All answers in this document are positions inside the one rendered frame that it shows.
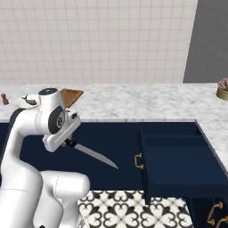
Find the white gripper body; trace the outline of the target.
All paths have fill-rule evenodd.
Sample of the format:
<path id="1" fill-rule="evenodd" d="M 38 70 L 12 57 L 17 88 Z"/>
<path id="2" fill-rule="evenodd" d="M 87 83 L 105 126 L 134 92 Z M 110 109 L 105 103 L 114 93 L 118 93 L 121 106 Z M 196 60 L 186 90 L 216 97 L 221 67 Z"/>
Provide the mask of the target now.
<path id="1" fill-rule="evenodd" d="M 73 132 L 80 126 L 81 121 L 79 115 L 71 115 L 65 118 L 65 123 L 61 130 L 56 134 L 46 134 L 43 137 L 45 148 L 50 152 L 55 152 Z"/>

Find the white plate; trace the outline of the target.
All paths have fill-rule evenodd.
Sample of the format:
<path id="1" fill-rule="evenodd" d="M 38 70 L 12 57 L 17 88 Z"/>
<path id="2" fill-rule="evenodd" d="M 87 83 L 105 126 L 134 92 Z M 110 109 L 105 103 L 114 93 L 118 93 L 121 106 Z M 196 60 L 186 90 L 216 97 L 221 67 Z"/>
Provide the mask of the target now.
<path id="1" fill-rule="evenodd" d="M 28 95 L 27 99 L 30 99 L 30 100 L 36 100 L 37 101 L 37 105 L 35 106 L 32 106 L 32 105 L 29 105 L 28 103 L 26 103 L 23 99 L 18 98 L 16 100 L 16 106 L 18 108 L 24 108 L 24 109 L 33 109 L 33 108 L 36 108 L 40 105 L 40 101 L 38 99 L 38 97 L 36 95 Z"/>

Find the black-handled kitchen knife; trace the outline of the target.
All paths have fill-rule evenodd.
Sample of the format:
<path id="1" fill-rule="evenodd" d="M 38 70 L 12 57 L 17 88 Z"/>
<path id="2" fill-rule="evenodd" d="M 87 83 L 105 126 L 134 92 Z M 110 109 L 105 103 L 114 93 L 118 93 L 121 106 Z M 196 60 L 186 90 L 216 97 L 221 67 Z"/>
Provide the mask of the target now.
<path id="1" fill-rule="evenodd" d="M 74 148 L 78 151 L 81 151 L 95 159 L 98 159 L 100 160 L 101 162 L 111 166 L 111 167 L 115 167 L 115 168 L 118 168 L 118 166 L 110 159 L 108 159 L 107 157 L 105 157 L 104 155 L 102 155 L 101 153 L 98 153 L 96 151 L 93 151 L 87 147 L 85 147 L 84 145 L 76 142 L 76 141 L 73 141 L 73 140 L 70 140 L 70 139 L 67 139 L 64 141 L 64 143 L 62 144 L 62 146 L 69 146 L 71 148 Z"/>

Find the brown wooden cutting board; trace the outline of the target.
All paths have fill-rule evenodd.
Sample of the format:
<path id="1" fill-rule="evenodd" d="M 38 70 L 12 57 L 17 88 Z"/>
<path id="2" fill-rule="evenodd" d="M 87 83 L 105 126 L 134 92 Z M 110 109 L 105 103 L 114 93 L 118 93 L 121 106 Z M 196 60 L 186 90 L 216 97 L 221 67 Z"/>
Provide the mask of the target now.
<path id="1" fill-rule="evenodd" d="M 84 92 L 74 89 L 62 89 L 61 96 L 64 100 L 64 106 L 70 108 Z"/>

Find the navy cupboard door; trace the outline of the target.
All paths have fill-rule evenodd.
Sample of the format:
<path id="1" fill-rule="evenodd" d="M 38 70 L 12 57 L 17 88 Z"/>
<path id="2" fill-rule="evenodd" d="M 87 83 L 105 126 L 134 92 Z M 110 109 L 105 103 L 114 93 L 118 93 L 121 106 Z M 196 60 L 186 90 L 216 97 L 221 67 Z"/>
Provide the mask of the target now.
<path id="1" fill-rule="evenodd" d="M 133 123 L 84 122 L 74 132 L 77 143 L 101 153 L 112 167 L 69 146 L 54 152 L 45 149 L 38 135 L 24 139 L 20 158 L 39 171 L 70 171 L 85 174 L 93 191 L 141 190 L 141 171 L 134 156 L 140 152 L 139 126 Z"/>
<path id="2" fill-rule="evenodd" d="M 228 216 L 228 199 L 224 198 L 187 198 L 185 199 L 187 208 L 191 215 L 191 220 L 194 228 L 213 228 L 207 223 L 208 213 L 212 206 L 218 202 L 222 202 L 224 207 L 222 210 L 217 210 L 216 224 L 218 221 Z M 228 228 L 228 224 L 221 224 L 220 228 Z"/>

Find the navy open drawer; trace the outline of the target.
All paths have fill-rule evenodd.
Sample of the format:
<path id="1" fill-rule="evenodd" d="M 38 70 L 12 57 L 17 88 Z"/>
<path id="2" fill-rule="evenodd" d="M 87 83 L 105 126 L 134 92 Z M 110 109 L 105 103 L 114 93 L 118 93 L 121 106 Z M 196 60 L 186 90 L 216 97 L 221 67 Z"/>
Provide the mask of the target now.
<path id="1" fill-rule="evenodd" d="M 228 198 L 228 176 L 195 122 L 140 128 L 145 199 Z"/>

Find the olive pot with brown plant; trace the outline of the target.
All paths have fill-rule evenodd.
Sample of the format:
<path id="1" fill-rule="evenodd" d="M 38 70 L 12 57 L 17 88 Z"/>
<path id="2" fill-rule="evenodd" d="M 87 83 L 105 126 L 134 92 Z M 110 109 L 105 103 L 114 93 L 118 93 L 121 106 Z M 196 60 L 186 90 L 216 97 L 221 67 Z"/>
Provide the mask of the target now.
<path id="1" fill-rule="evenodd" d="M 216 96 L 222 100 L 228 101 L 228 78 L 223 78 L 217 83 Z"/>

